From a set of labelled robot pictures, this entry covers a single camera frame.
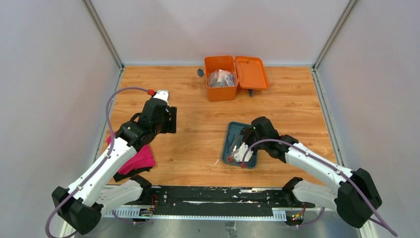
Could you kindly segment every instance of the white wall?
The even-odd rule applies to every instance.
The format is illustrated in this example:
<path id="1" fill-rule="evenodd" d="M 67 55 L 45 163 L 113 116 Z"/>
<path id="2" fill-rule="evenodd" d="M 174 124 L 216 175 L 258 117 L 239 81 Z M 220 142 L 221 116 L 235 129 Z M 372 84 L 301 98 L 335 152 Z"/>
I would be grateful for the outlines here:
<path id="1" fill-rule="evenodd" d="M 419 12 L 418 0 L 360 1 L 319 71 L 345 164 L 371 173 L 403 238 L 420 234 Z"/>
<path id="2" fill-rule="evenodd" d="M 0 23 L 0 237 L 46 237 L 52 191 L 93 161 L 118 70 L 79 0 L 2 1 Z"/>
<path id="3" fill-rule="evenodd" d="M 348 0 L 93 0 L 126 64 L 312 64 Z"/>

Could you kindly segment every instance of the toolbox lid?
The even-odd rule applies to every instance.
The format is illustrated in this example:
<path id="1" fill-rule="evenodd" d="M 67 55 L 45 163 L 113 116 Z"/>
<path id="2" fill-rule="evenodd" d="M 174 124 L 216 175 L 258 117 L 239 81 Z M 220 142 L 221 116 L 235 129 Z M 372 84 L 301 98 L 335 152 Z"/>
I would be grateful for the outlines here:
<path id="1" fill-rule="evenodd" d="M 241 88 L 265 90 L 270 86 L 260 58 L 237 56 L 235 63 L 236 75 Z"/>

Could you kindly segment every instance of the metal base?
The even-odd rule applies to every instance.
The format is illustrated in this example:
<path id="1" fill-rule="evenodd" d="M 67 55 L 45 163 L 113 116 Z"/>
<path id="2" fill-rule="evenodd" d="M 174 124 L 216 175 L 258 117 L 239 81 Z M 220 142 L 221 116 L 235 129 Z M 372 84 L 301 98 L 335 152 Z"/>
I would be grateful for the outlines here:
<path id="1" fill-rule="evenodd" d="M 307 211 L 307 222 L 317 217 L 315 211 Z M 134 226 L 117 219 L 103 218 L 88 234 L 90 238 L 359 238 L 358 229 L 343 222 L 335 212 L 326 211 L 315 224 L 297 230 L 283 222 L 259 221 L 203 221 L 203 220 L 153 220 Z"/>

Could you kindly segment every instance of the plastic bag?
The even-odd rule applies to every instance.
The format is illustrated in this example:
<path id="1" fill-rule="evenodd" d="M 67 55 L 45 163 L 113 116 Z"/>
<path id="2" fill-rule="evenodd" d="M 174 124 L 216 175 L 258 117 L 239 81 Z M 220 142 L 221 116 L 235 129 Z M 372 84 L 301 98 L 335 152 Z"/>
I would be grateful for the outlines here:
<path id="1" fill-rule="evenodd" d="M 215 70 L 207 78 L 207 86 L 210 88 L 232 87 L 234 84 L 232 73 L 222 69 Z"/>

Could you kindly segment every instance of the red wire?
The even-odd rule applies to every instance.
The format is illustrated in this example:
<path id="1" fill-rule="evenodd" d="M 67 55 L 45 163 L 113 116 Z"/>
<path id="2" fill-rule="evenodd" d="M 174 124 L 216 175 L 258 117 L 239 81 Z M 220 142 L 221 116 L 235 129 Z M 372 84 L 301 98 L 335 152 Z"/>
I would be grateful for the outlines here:
<path id="1" fill-rule="evenodd" d="M 299 216 L 303 215 L 303 214 L 305 213 L 305 211 L 306 211 L 306 203 L 304 202 L 304 203 L 303 203 L 303 211 L 302 211 L 302 212 L 300 212 L 300 213 L 298 213 L 298 214 L 299 214 Z"/>
<path id="2" fill-rule="evenodd" d="M 156 208 L 158 206 L 158 203 L 159 203 L 159 198 L 158 198 L 158 196 L 156 196 L 156 195 L 153 194 L 152 201 L 153 201 L 153 197 L 156 198 L 156 204 L 155 204 L 155 208 Z"/>

